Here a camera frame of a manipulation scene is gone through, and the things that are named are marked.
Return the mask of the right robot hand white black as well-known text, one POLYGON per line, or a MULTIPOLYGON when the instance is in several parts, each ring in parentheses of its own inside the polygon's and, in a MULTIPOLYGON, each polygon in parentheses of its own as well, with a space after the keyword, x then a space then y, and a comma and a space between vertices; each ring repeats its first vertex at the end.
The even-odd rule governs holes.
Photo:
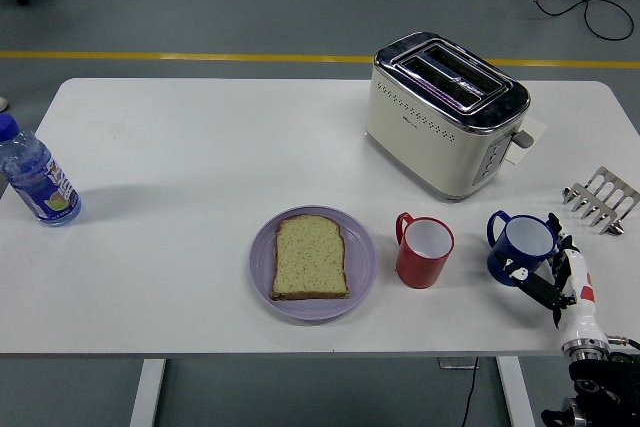
POLYGON ((572 360, 602 360, 609 341, 596 321, 595 294, 586 260, 558 217, 497 211, 487 222, 495 280, 515 286, 552 312, 560 347, 572 360))

